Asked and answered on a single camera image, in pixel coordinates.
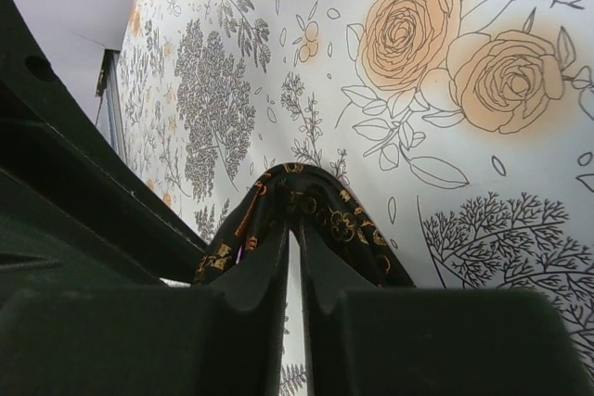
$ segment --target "orange rose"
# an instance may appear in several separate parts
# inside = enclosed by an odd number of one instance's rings
[[[503,32],[493,41],[478,32],[460,36],[449,49],[447,69],[454,102],[489,132],[518,132],[563,96],[553,45],[526,32]]]
[[[444,60],[459,25],[460,0],[377,0],[368,12],[357,55],[363,70],[357,72],[382,91],[417,88],[423,74]]]

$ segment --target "floral wallpaper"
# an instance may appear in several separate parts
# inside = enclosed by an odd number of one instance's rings
[[[132,4],[128,162],[201,236],[266,169],[314,164],[420,286],[546,295],[594,378],[594,0]],[[305,392],[298,295],[283,396]]]

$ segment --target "black plastic object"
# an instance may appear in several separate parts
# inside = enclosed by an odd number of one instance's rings
[[[191,282],[204,242],[130,172],[84,116],[12,0],[0,0],[0,10],[0,169],[152,275]],[[2,200],[1,206],[10,213],[9,203]],[[6,249],[0,246],[0,255]],[[18,250],[11,246],[11,255]],[[110,250],[97,246],[94,258]]]
[[[0,190],[0,303],[21,287],[164,286],[6,172]]]
[[[0,312],[0,394],[277,396],[287,233],[208,287],[20,291]]]
[[[301,227],[310,394],[594,394],[554,308],[509,290],[378,291]]]

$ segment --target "hole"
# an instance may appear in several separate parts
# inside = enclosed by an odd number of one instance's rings
[[[25,59],[25,65],[30,74],[44,83],[52,83],[58,78],[49,61],[43,57],[29,56]]]

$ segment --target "ceiling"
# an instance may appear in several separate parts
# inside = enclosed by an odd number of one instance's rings
[[[103,52],[121,48],[133,0],[14,1],[54,72],[94,121]]]

